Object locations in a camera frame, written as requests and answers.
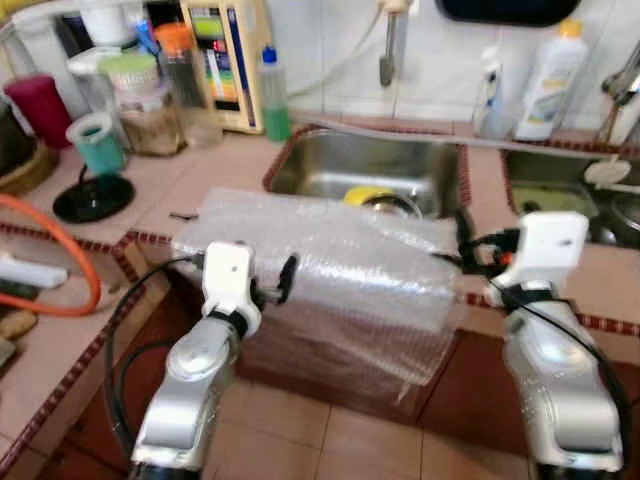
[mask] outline yellow sponge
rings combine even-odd
[[[386,187],[360,186],[353,187],[345,194],[343,201],[349,205],[362,205],[371,197],[393,193],[393,190]]]

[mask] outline green liquid bottle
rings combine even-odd
[[[284,83],[284,69],[278,63],[278,55],[271,46],[262,51],[260,66],[262,86],[262,114],[265,133],[269,140],[282,142],[291,136],[287,90]]]

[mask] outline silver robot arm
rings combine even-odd
[[[616,478],[624,468],[626,426],[614,398],[621,388],[617,379],[616,388],[605,387],[606,360],[571,304],[556,295],[578,264],[587,228],[574,213],[523,217],[513,261],[486,292],[509,313],[503,356],[539,479]]]
[[[200,478],[238,346],[258,330],[266,301],[286,300],[295,268],[296,259],[290,257],[278,288],[260,292],[250,248],[209,245],[204,257],[202,319],[169,352],[164,380],[135,442],[130,479]]]
[[[549,299],[532,301],[527,307],[593,345],[568,303]],[[520,392],[538,478],[580,478],[585,472],[600,473],[592,478],[607,478],[620,472],[621,425],[596,359],[523,308],[507,317],[507,325],[504,359]]]

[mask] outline brown floor tile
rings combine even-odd
[[[240,423],[263,433],[320,448],[330,408],[317,400],[254,383]]]
[[[342,454],[320,455],[316,480],[409,480],[386,470],[372,467],[368,460]]]
[[[251,393],[251,382],[235,378],[222,396],[218,410],[218,420],[241,422],[247,413],[246,404]]]
[[[422,480],[527,480],[522,457],[424,432]]]
[[[248,427],[220,423],[203,480],[312,480],[320,452]]]
[[[372,467],[420,478],[422,431],[333,407],[323,451],[360,458]]]

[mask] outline wall-mounted device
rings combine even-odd
[[[452,20],[548,27],[567,18],[580,0],[436,0],[436,4]]]
[[[272,43],[263,0],[183,0],[200,53],[200,82],[223,128],[263,131],[258,61]]]

